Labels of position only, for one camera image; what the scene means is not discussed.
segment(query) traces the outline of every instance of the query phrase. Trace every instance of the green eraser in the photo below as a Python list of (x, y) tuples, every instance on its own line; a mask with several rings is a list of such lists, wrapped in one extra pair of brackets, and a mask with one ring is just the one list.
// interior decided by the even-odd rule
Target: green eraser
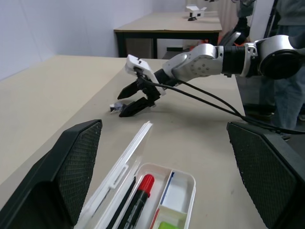
[(161, 222), (158, 229), (179, 229), (179, 228), (167, 222)]

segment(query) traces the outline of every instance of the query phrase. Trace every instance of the white box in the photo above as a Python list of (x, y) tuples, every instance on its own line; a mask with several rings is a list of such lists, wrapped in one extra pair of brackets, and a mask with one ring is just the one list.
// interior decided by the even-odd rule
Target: white box
[(152, 123), (145, 123), (130, 142), (83, 207), (75, 229), (107, 228), (135, 177), (132, 192), (112, 227), (116, 229), (146, 174), (153, 175), (155, 181), (135, 229), (158, 229), (163, 221), (179, 229), (188, 228), (196, 192), (195, 179), (182, 171), (151, 163), (141, 164), (151, 127)]

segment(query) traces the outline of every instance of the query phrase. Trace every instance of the red marker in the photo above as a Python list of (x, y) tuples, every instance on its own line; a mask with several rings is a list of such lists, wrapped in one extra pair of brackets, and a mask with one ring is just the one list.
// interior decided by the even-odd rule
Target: red marker
[(150, 196), (153, 183), (154, 177), (152, 175), (147, 174), (144, 176), (138, 190), (134, 194), (134, 197), (132, 198), (132, 201), (125, 212), (122, 221), (120, 222), (118, 229), (135, 228), (145, 202)]

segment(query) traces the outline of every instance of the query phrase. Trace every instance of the black cable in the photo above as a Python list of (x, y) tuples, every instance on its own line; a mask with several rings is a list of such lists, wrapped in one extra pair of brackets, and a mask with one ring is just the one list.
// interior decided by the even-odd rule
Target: black cable
[(193, 88), (193, 89), (195, 89), (195, 90), (197, 90), (199, 92), (202, 92), (202, 93), (204, 93), (204, 94), (206, 94), (206, 95), (208, 95), (208, 96), (210, 96), (210, 97), (212, 97), (212, 98), (222, 102), (223, 104), (225, 104), (228, 107), (230, 107), (235, 113), (237, 113), (239, 117), (242, 116), (243, 118), (242, 117), (241, 118), (244, 121), (248, 122), (248, 123), (251, 123), (251, 124), (257, 125), (257, 126), (259, 126), (261, 128), (265, 128), (265, 129), (269, 129), (269, 130), (280, 131), (280, 132), (286, 133), (286, 134), (293, 134), (293, 135), (303, 135), (303, 134), (305, 134), (304, 131), (296, 131), (296, 130), (284, 129), (284, 128), (280, 128), (280, 127), (277, 127), (277, 126), (274, 126), (274, 125), (270, 125), (268, 123), (256, 120), (256, 119), (251, 118), (251, 117), (243, 116), (232, 105), (230, 105), (229, 103), (227, 103), (223, 99), (219, 98), (218, 96), (216, 96), (214, 94), (211, 94), (211, 93), (209, 93), (209, 92), (207, 92), (207, 91), (205, 91), (205, 90), (203, 90), (201, 88), (198, 88), (198, 87), (196, 87), (196, 86), (194, 86), (192, 84), (189, 84), (187, 82), (184, 82), (182, 80), (177, 80), (177, 82), (181, 83), (181, 84), (185, 84), (186, 86), (189, 86), (189, 87), (191, 87), (191, 88)]
[(212, 93), (209, 93), (209, 92), (207, 92), (207, 91), (205, 91), (205, 90), (203, 90), (203, 89), (201, 89), (201, 88), (199, 88), (199, 87), (196, 87), (196, 86), (194, 86), (194, 85), (192, 85), (192, 84), (190, 84), (190, 83), (187, 83), (187, 82), (185, 82), (185, 81), (182, 81), (182, 80), (177, 80), (177, 82), (180, 83), (180, 84), (184, 84), (184, 85), (186, 85), (186, 86), (189, 86), (189, 87), (191, 87), (191, 88), (193, 88), (193, 89), (195, 89), (195, 90), (197, 90), (197, 91), (199, 91), (199, 92), (201, 92), (201, 93), (204, 93), (204, 94), (206, 94), (206, 95), (208, 95), (208, 96), (210, 96), (210, 97), (212, 97), (212, 98), (214, 98), (214, 99), (216, 99), (216, 100), (222, 102), (223, 104), (225, 104), (226, 106), (228, 106), (229, 108), (231, 108), (236, 114), (238, 114), (238, 116), (239, 116), (240, 118), (242, 118), (242, 119), (243, 119), (244, 121), (246, 121), (246, 122), (249, 122), (249, 123), (256, 122), (256, 123), (261, 124), (261, 125), (270, 126), (270, 128), (274, 128), (274, 127), (276, 128), (276, 126), (269, 125), (269, 124), (264, 123), (264, 122), (261, 122), (261, 121), (259, 121), (259, 120), (255, 120), (255, 119), (253, 119), (253, 118), (243, 116), (243, 115), (242, 115), (241, 113), (239, 113), (231, 104), (229, 104), (229, 103), (226, 102), (225, 100), (219, 98), (218, 96), (216, 96), (216, 95), (214, 95), (214, 94), (212, 94)]
[(140, 79), (143, 80), (143, 82), (144, 82), (145, 84), (152, 85), (152, 86), (155, 86), (155, 87), (167, 88), (167, 89), (170, 89), (170, 90), (179, 92), (179, 93), (184, 94), (184, 95), (186, 95), (186, 96), (188, 96), (188, 97), (191, 97), (191, 98), (193, 98), (193, 99), (199, 100), (200, 102), (203, 102), (203, 103), (208, 104), (208, 105), (210, 105), (210, 106), (212, 106), (212, 107), (215, 107), (215, 108), (217, 108), (217, 109), (219, 109), (219, 110), (222, 110), (222, 111), (224, 111), (224, 112), (227, 112), (227, 113), (232, 114), (232, 115), (235, 115), (235, 116), (238, 116), (237, 114), (235, 114), (235, 113), (232, 112), (232, 111), (229, 111), (229, 110), (227, 110), (227, 109), (225, 109), (225, 108), (222, 108), (221, 106), (217, 106), (217, 105), (215, 105), (215, 104), (213, 104), (213, 103), (211, 103), (211, 102), (209, 102), (209, 101), (206, 101), (206, 100), (204, 100), (204, 99), (202, 99), (202, 98), (199, 98), (199, 97), (197, 97), (197, 96), (195, 96), (195, 95), (192, 95), (192, 94), (189, 94), (189, 93), (187, 93), (187, 92), (184, 92), (184, 91), (182, 91), (182, 90), (180, 90), (180, 89), (178, 89), (178, 88), (171, 87), (171, 86), (168, 86), (168, 85), (165, 85), (165, 84), (153, 83), (153, 82), (151, 82), (151, 81), (145, 80), (143, 77), (140, 77)]
[(227, 113), (229, 113), (229, 114), (232, 114), (232, 115), (235, 115), (235, 116), (237, 116), (237, 117), (240, 117), (240, 118), (243, 119), (244, 121), (246, 121), (246, 122), (248, 122), (248, 123), (251, 123), (251, 124), (253, 124), (253, 125), (256, 125), (256, 126), (258, 126), (258, 127), (261, 127), (261, 128), (264, 128), (264, 129), (269, 129), (269, 130), (274, 130), (274, 131), (277, 131), (277, 132), (280, 131), (280, 132), (282, 132), (282, 133), (292, 134), (292, 135), (303, 135), (303, 134), (305, 134), (304, 131), (296, 131), (296, 130), (284, 129), (284, 128), (280, 128), (280, 127), (277, 127), (277, 126), (274, 126), (274, 125), (270, 125), (270, 124), (261, 122), (261, 121), (259, 121), (259, 120), (255, 120), (255, 119), (250, 118), (250, 117), (243, 116), (243, 115), (240, 114), (232, 105), (230, 105), (229, 103), (227, 103), (227, 102), (224, 101), (223, 99), (221, 99), (221, 98), (219, 98), (218, 96), (213, 95), (213, 94), (211, 94), (211, 93), (209, 93), (209, 92), (207, 92), (207, 91), (205, 91), (205, 90), (202, 90), (202, 89), (200, 89), (200, 88), (198, 88), (198, 87), (195, 87), (195, 86), (193, 86), (193, 85), (191, 85), (191, 84), (189, 84), (189, 83), (187, 83), (187, 82), (178, 80), (179, 83), (183, 83), (183, 84), (185, 84), (185, 85), (187, 85), (187, 86), (189, 86), (189, 87), (191, 87), (191, 88), (193, 88), (193, 89), (195, 89), (195, 90), (198, 90), (198, 91), (200, 91), (200, 92), (202, 92), (202, 93), (204, 93), (204, 94), (206, 94), (206, 95), (208, 95), (208, 96), (210, 96), (210, 97), (212, 97), (212, 98), (214, 98), (214, 99), (220, 101), (221, 103), (223, 103), (223, 104), (225, 104), (226, 106), (228, 106), (229, 108), (231, 108), (231, 109), (233, 110), (233, 112), (232, 112), (232, 111), (229, 111), (229, 110), (227, 110), (227, 109), (225, 109), (225, 108), (222, 108), (222, 107), (220, 107), (220, 106), (217, 106), (217, 105), (215, 105), (215, 104), (213, 104), (213, 103), (211, 103), (211, 102), (209, 102), (209, 101), (206, 101), (206, 100), (204, 100), (204, 99), (201, 99), (201, 98), (199, 98), (199, 97), (197, 97), (197, 96), (195, 96), (195, 95), (192, 95), (192, 94), (189, 94), (189, 93), (187, 93), (187, 92), (184, 92), (184, 91), (182, 91), (182, 90), (180, 90), (180, 89), (178, 89), (178, 88), (171, 87), (171, 86), (168, 86), (168, 85), (165, 85), (165, 84), (153, 83), (153, 82), (151, 82), (151, 81), (145, 80), (143, 77), (141, 77), (141, 79), (144, 81), (144, 83), (146, 83), (146, 84), (148, 84), (148, 85), (152, 85), (152, 86), (156, 86), (156, 87), (162, 87), (162, 88), (166, 88), (166, 89), (170, 89), (170, 90), (179, 92), (179, 93), (184, 94), (184, 95), (186, 95), (186, 96), (188, 96), (188, 97), (191, 97), (191, 98), (193, 98), (193, 99), (196, 99), (196, 100), (198, 100), (198, 101), (200, 101), (200, 102), (203, 102), (203, 103), (205, 103), (205, 104), (208, 104), (208, 105), (210, 105), (210, 106), (212, 106), (212, 107), (215, 107), (215, 108), (217, 108), (217, 109), (220, 109), (220, 110), (222, 110), (222, 111), (225, 111), (225, 112), (227, 112)]

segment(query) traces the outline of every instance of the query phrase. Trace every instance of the table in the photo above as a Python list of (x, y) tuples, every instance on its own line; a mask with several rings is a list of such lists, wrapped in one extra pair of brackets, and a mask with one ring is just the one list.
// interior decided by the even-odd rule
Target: table
[(218, 13), (206, 12), (196, 21), (188, 21), (189, 12), (152, 13), (114, 30), (119, 57), (127, 56), (126, 39), (152, 39), (153, 58), (157, 59), (157, 39), (205, 40), (217, 45), (222, 30)]
[[(155, 108), (134, 117), (110, 114), (109, 104), (135, 79), (120, 71), (124, 63), (120, 58), (56, 56), (0, 82), (0, 105), (5, 108), (0, 118), (4, 127), (0, 128), (0, 206), (63, 130), (100, 118), (103, 129), (88, 199), (150, 120), (154, 126), (143, 162), (182, 170), (196, 179), (190, 228), (265, 228), (243, 186), (226, 131), (226, 123), (238, 119), (172, 91), (156, 101)], [(156, 71), (164, 60), (148, 63)], [(225, 98), (243, 113), (234, 77), (217, 75), (191, 83)]]

